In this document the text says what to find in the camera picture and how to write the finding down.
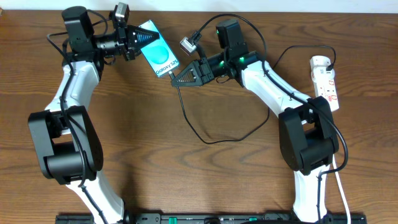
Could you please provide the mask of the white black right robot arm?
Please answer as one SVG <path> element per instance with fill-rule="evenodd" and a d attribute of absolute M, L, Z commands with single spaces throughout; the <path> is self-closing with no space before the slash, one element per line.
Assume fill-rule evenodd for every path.
<path fill-rule="evenodd" d="M 180 41 L 182 50 L 189 55 L 196 52 L 200 58 L 173 78 L 172 86 L 203 86 L 228 77 L 257 95 L 279 122 L 280 151 L 294 172 L 295 217 L 301 222 L 324 222 L 326 175 L 336 171 L 335 153 L 344 142 L 332 116 L 339 108 L 334 84 L 335 59 L 322 55 L 310 59 L 315 87 L 312 98 L 278 76 L 257 52 L 248 50 L 236 19 L 218 23 L 216 33 L 223 51 L 212 57 L 207 57 L 198 43 L 199 30 Z"/>

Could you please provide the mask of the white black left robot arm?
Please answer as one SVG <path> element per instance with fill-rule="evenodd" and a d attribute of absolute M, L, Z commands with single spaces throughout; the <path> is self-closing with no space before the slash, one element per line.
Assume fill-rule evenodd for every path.
<path fill-rule="evenodd" d="M 136 221 L 103 172 L 103 149 L 88 114 L 104 66 L 113 65 L 118 55 L 134 60 L 160 37 L 129 25 L 129 13 L 127 4 L 117 4 L 109 16 L 101 16 L 105 28 L 97 34 L 92 10 L 73 6 L 62 12 L 65 40 L 57 51 L 63 58 L 63 79 L 45 109 L 29 115 L 28 126 L 43 175 L 74 191 L 89 213 L 57 215 L 57 223 Z"/>

